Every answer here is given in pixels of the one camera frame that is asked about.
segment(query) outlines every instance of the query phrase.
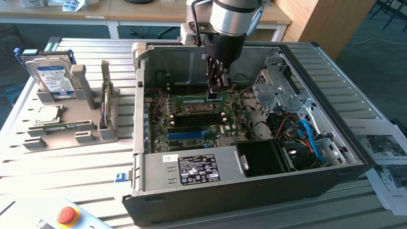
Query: warning label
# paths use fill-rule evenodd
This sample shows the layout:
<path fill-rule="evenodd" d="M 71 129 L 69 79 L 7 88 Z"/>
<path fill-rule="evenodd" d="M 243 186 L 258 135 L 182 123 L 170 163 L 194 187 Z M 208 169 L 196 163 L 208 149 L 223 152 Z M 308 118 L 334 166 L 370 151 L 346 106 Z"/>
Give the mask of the warning label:
<path fill-rule="evenodd" d="M 40 219 L 37 223 L 37 229 L 55 229 L 44 220 Z"/>
<path fill-rule="evenodd" d="M 220 180 L 214 154 L 179 157 L 178 164 L 180 183 L 183 185 L 195 185 Z"/>

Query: red button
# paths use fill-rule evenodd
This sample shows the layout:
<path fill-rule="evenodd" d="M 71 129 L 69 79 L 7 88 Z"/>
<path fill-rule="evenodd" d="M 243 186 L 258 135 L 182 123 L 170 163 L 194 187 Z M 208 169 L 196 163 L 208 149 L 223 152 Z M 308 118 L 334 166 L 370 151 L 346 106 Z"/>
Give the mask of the red button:
<path fill-rule="evenodd" d="M 68 224 L 73 221 L 76 216 L 75 209 L 71 207 L 64 207 L 57 214 L 57 222 L 60 224 Z"/>

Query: hard drive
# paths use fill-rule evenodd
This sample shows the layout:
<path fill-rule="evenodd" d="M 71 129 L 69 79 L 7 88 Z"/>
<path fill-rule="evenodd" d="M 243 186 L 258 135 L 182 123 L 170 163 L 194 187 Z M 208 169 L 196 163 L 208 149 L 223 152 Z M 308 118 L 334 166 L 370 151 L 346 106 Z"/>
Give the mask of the hard drive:
<path fill-rule="evenodd" d="M 25 50 L 20 59 L 41 92 L 51 92 L 55 99 L 76 98 L 75 90 L 81 87 L 71 73 L 68 52 L 35 52 L 32 55 Z"/>

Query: control box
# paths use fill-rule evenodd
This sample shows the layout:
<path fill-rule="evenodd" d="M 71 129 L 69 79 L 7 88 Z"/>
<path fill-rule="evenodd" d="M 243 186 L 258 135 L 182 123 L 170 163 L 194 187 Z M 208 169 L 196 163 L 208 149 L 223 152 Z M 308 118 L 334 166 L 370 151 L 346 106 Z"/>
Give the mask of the control box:
<path fill-rule="evenodd" d="M 1 228 L 111 229 L 76 204 L 63 198 L 20 199 L 0 208 Z"/>

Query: sticker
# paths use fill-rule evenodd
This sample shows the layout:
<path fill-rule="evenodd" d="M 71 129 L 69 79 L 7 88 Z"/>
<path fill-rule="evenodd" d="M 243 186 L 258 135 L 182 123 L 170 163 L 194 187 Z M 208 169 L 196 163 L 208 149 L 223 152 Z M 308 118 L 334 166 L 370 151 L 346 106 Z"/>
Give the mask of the sticker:
<path fill-rule="evenodd" d="M 104 16 L 84 16 L 85 18 L 104 19 Z"/>
<path fill-rule="evenodd" d="M 178 161 L 178 154 L 163 155 L 163 162 Z"/>
<path fill-rule="evenodd" d="M 220 181 L 219 169 L 214 154 L 180 157 L 178 158 L 178 165 L 180 183 L 184 186 Z"/>
<path fill-rule="evenodd" d="M 56 95 L 73 93 L 73 87 L 68 78 L 64 77 L 65 69 L 63 66 L 37 67 L 48 91 Z"/>
<path fill-rule="evenodd" d="M 44 220 L 40 219 L 37 223 L 37 229 L 55 229 Z"/>

